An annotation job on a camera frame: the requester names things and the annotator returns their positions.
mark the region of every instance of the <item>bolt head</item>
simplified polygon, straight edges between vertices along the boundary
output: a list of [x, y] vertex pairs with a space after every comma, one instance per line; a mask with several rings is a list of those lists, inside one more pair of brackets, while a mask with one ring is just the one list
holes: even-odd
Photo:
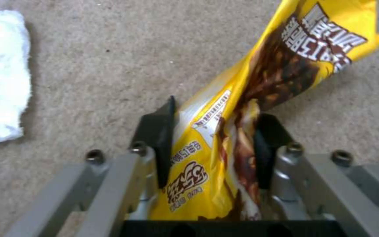
[[302, 144], [292, 141], [286, 145], [286, 152], [294, 156], [300, 156], [304, 153], [304, 147]]
[[136, 141], [129, 148], [131, 153], [139, 154], [140, 156], [145, 156], [147, 154], [147, 145], [145, 142]]
[[338, 166], [350, 167], [353, 162], [353, 156], [345, 150], [335, 150], [331, 153], [331, 160]]
[[95, 149], [87, 152], [86, 162], [92, 165], [101, 165], [105, 162], [105, 157], [101, 150]]

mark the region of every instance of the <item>plastic packaging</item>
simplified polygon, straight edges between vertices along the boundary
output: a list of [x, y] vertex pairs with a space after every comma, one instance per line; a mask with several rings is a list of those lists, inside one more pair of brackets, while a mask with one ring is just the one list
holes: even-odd
[[375, 0], [283, 0], [245, 58], [178, 111], [154, 220], [261, 219], [257, 117], [379, 46]]

